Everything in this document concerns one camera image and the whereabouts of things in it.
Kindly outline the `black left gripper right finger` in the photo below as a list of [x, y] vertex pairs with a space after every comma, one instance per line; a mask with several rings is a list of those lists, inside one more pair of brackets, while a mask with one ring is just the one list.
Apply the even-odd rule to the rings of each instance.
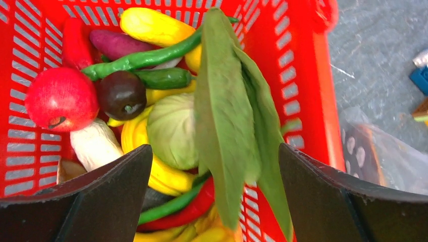
[[298, 241], [427, 241], [427, 196], [382, 187], [288, 144], [280, 172]]

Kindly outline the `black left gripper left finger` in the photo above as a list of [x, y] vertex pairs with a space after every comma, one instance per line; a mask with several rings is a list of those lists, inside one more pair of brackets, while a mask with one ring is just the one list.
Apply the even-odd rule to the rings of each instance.
[[132, 241], [151, 165], [142, 145], [32, 196], [1, 199], [1, 241]]

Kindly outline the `clear zip top bag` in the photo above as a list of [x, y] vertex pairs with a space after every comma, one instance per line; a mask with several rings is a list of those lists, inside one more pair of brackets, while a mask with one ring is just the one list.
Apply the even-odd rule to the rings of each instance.
[[340, 131], [346, 124], [363, 124], [371, 129], [381, 169], [388, 188], [427, 195], [427, 154], [384, 132], [371, 123], [359, 107], [350, 107], [339, 115]]

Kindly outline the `pale green cabbage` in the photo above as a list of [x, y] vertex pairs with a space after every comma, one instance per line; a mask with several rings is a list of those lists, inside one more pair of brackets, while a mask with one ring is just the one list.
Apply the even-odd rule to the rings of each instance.
[[156, 102], [146, 130], [154, 154], [162, 162], [180, 170], [198, 166], [193, 93], [171, 95]]

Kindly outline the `green leafy vegetable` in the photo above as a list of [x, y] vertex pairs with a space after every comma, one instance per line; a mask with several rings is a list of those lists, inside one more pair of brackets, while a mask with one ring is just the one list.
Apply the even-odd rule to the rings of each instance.
[[200, 29], [195, 146], [200, 164], [213, 176], [222, 222], [237, 228], [244, 185], [256, 183], [291, 241], [293, 224], [279, 166], [284, 139], [270, 87], [221, 9], [209, 9]]

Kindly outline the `brown orange hot dog bun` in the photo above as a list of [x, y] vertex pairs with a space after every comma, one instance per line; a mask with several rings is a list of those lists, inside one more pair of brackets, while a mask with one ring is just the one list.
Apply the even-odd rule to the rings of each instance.
[[346, 124], [341, 139], [346, 172], [366, 182], [387, 186], [371, 129], [363, 124]]

